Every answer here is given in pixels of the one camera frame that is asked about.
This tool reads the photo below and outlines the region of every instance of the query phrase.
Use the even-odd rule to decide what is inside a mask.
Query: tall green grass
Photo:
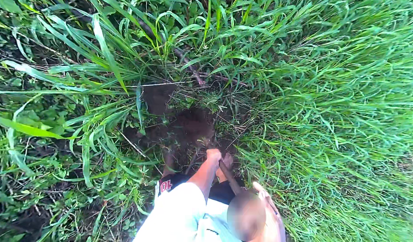
[[[45,173],[51,184],[78,182],[65,199],[67,207],[75,204],[79,222],[90,198],[114,199],[82,234],[115,240],[112,228],[131,204],[143,212],[150,201],[152,170],[161,162],[157,147],[123,146],[120,131],[154,124],[141,85],[187,81],[171,105],[194,102],[233,117],[218,119],[217,138],[235,140],[240,173],[274,194],[291,239],[413,241],[413,1],[90,4],[93,14],[74,4],[49,5],[41,14],[24,10],[31,17],[25,34],[38,43],[52,38],[69,59],[58,66],[2,62],[40,88],[0,88],[2,96],[28,96],[0,109],[0,179],[13,173],[28,179],[28,187]],[[174,48],[189,61],[174,56]],[[207,73],[209,83],[215,75],[225,79],[218,89],[192,88],[190,65]],[[49,94],[77,104],[70,118],[47,131],[16,119],[15,111],[31,105],[24,103]],[[16,142],[30,136],[67,139],[82,178],[66,177],[70,161],[37,166],[26,158]],[[64,218],[43,239],[70,238],[75,228]]]

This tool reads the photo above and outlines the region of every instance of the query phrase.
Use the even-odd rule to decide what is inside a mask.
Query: leafy plant
[[[0,55],[0,240],[134,236],[162,159],[123,129],[177,83],[292,239],[413,241],[413,1],[5,0]]]

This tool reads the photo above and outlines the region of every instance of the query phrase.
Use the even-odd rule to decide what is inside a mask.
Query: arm
[[[221,159],[221,152],[218,149],[206,151],[206,161],[200,166],[199,170],[187,181],[195,184],[203,193],[205,201],[208,201],[209,190],[218,170],[218,161]]]

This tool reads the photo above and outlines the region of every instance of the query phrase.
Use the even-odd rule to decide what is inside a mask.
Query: digging tool
[[[211,142],[205,142],[205,146],[207,149],[215,149],[215,147],[211,144]],[[229,185],[231,186],[231,189],[235,195],[238,195],[241,193],[242,188],[239,186],[239,184],[236,182],[235,178],[233,177],[232,173],[229,171],[227,168],[226,164],[223,162],[223,159],[220,159],[218,161],[218,166],[220,167],[221,171],[229,181]]]

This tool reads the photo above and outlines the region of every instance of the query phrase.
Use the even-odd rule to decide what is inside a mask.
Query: undergrowth
[[[169,122],[160,83],[217,116],[290,241],[413,241],[400,0],[0,0],[0,241],[129,241],[163,161],[123,130]]]

